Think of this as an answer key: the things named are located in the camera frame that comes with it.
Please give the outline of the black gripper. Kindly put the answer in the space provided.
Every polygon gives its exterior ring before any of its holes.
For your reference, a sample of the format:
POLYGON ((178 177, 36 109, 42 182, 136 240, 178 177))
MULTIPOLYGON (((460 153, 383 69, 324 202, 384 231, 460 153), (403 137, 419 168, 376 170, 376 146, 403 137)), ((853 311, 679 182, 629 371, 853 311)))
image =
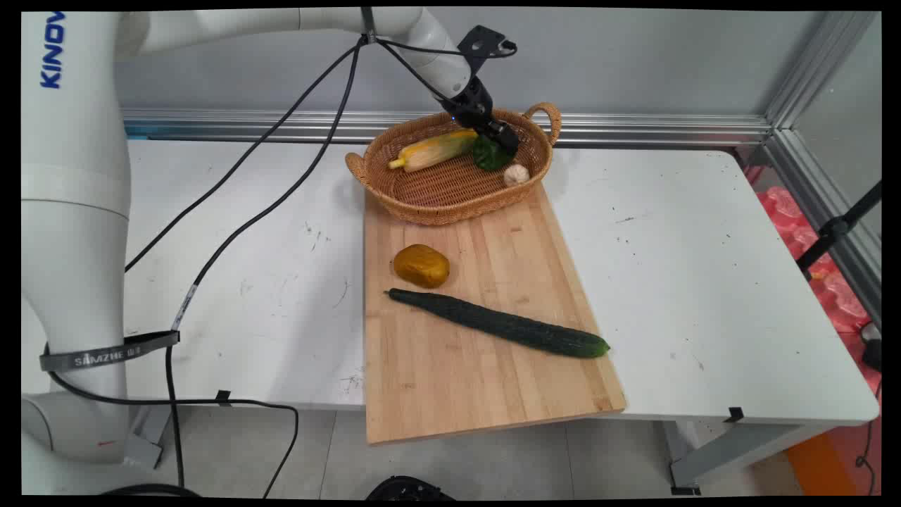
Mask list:
POLYGON ((515 156, 520 138, 508 123, 493 117, 493 99, 477 76, 472 76, 460 93, 442 99, 442 108, 463 128, 473 129, 479 138, 477 150, 497 151, 515 156))

